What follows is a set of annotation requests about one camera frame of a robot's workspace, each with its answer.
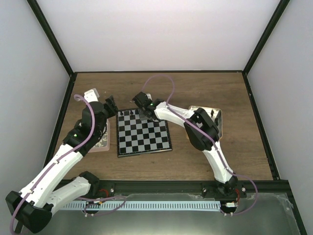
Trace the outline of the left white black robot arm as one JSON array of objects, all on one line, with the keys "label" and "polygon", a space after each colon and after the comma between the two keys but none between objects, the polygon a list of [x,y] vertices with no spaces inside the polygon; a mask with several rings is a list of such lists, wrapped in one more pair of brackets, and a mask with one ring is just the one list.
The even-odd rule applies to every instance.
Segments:
[{"label": "left white black robot arm", "polygon": [[35,179],[20,191],[9,192],[5,198],[12,215],[10,223],[18,220],[34,234],[43,230],[52,216],[67,203],[82,196],[92,199],[100,192],[99,179],[88,171],[56,189],[70,169],[103,137],[107,119],[118,112],[113,96],[108,97],[105,103],[90,94],[76,94],[74,98],[86,104],[82,118],[68,132],[59,150]]}]

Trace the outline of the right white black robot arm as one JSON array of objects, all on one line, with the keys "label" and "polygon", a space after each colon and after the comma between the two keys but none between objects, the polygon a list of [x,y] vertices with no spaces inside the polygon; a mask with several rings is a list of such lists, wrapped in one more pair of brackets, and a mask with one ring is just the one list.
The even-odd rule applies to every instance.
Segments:
[{"label": "right white black robot arm", "polygon": [[217,125],[205,109],[190,110],[173,106],[161,99],[153,101],[144,92],[139,92],[133,102],[145,118],[165,120],[183,127],[192,146],[208,160],[219,195],[229,197],[234,193],[238,178],[222,152]]}]

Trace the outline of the pile of white chess pieces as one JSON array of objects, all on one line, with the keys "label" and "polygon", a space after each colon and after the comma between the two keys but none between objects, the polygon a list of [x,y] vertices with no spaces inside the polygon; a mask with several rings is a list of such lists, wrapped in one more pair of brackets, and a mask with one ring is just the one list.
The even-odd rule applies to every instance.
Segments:
[{"label": "pile of white chess pieces", "polygon": [[108,144],[108,135],[105,133],[99,142],[96,144],[97,147],[106,147]]}]

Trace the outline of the pile of black chess pieces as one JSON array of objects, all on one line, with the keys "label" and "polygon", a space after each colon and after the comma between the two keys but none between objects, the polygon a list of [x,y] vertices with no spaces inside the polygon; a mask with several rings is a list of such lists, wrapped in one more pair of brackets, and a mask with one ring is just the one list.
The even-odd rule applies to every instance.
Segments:
[{"label": "pile of black chess pieces", "polygon": [[212,109],[210,112],[210,117],[214,122],[218,122],[220,111],[217,109]]}]

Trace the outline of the pink tray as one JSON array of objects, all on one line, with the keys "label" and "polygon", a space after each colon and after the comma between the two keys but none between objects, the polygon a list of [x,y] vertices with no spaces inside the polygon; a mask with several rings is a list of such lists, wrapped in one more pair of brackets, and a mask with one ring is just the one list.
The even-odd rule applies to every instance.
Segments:
[{"label": "pink tray", "polygon": [[109,122],[109,120],[107,120],[106,131],[105,131],[104,135],[99,140],[99,142],[93,148],[91,148],[89,153],[109,151],[109,149],[110,149],[110,129],[111,129],[110,122]]}]

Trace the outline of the black grey chessboard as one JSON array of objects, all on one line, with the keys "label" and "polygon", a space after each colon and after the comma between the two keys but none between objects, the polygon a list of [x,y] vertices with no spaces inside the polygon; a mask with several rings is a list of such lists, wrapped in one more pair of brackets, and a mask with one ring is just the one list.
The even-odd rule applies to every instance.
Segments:
[{"label": "black grey chessboard", "polygon": [[141,120],[138,109],[122,109],[116,116],[117,156],[130,157],[172,151],[168,123]]}]

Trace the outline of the yellow metal tin box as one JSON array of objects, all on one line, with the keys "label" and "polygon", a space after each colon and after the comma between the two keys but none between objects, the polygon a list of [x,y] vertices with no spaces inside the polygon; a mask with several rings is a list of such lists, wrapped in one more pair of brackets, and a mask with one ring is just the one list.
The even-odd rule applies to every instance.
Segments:
[{"label": "yellow metal tin box", "polygon": [[204,107],[204,106],[189,106],[187,109],[188,111],[196,111],[198,108],[203,108],[211,120],[214,122],[218,129],[218,137],[217,140],[219,141],[221,137],[223,136],[223,116],[222,116],[222,110],[218,108],[210,108],[210,107]]}]

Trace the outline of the black aluminium mounting rail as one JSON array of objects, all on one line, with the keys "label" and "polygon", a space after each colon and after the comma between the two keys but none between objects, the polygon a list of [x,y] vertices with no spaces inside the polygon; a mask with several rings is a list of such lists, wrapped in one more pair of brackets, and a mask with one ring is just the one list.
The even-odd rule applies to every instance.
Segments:
[{"label": "black aluminium mounting rail", "polygon": [[[291,188],[287,180],[265,180],[254,181],[259,193],[287,193]],[[236,195],[235,190],[222,194],[215,181],[118,181],[118,180],[98,180],[97,190],[104,189],[109,195],[130,195],[130,194],[170,194],[186,193],[201,195],[213,198],[231,198]],[[250,181],[238,181],[235,188],[241,196],[247,193],[255,193],[255,188]]]}]

